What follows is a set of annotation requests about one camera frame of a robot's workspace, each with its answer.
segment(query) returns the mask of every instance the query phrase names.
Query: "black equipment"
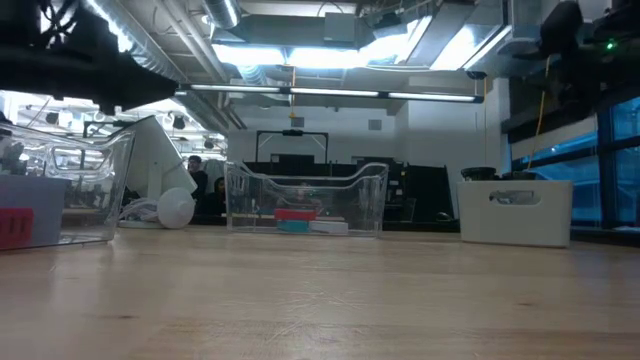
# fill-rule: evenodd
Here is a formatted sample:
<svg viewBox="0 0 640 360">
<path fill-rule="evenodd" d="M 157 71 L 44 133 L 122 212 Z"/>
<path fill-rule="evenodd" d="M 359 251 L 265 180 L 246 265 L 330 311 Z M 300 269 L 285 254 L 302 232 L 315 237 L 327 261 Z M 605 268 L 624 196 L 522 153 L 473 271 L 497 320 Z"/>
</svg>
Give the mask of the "black equipment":
<svg viewBox="0 0 640 360">
<path fill-rule="evenodd" d="M 583 119 L 640 96 L 638 18 L 640 0 L 615 1 L 580 44 L 578 34 L 586 32 L 580 5 L 563 1 L 542 24 L 537 51 L 513 57 L 542 61 L 559 55 L 543 88 L 557 97 L 564 115 Z"/>
<path fill-rule="evenodd" d="M 107 115 L 174 95 L 178 83 L 119 52 L 107 21 L 80 0 L 51 1 L 0 3 L 0 89 L 92 99 Z M 50 22 L 43 32 L 41 14 Z"/>
</svg>

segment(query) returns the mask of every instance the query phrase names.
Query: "transparent storage bin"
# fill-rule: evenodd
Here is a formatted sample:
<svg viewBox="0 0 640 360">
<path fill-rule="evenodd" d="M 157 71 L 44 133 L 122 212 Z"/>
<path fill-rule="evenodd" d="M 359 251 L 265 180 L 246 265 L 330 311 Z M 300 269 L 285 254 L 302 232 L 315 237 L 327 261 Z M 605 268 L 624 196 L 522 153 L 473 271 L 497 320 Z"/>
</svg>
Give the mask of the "transparent storage bin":
<svg viewBox="0 0 640 360">
<path fill-rule="evenodd" d="M 111 240 L 133 141 L 126 129 L 104 142 L 87 143 L 0 124 L 0 176 L 68 181 L 57 244 Z M 33 246 L 56 245 L 52 242 Z"/>
<path fill-rule="evenodd" d="M 376 237 L 382 230 L 388 166 L 371 163 L 350 177 L 256 174 L 225 165 L 231 231 Z"/>
</svg>

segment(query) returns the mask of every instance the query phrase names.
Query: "wooden table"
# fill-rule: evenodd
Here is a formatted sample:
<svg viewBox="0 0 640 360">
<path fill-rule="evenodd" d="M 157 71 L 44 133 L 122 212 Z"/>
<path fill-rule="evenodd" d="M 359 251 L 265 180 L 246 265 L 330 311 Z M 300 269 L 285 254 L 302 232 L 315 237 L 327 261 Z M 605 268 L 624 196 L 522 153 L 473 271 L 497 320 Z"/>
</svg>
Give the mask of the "wooden table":
<svg viewBox="0 0 640 360">
<path fill-rule="evenodd" d="M 640 250 L 121 231 L 0 254 L 0 358 L 640 358 Z"/>
</svg>

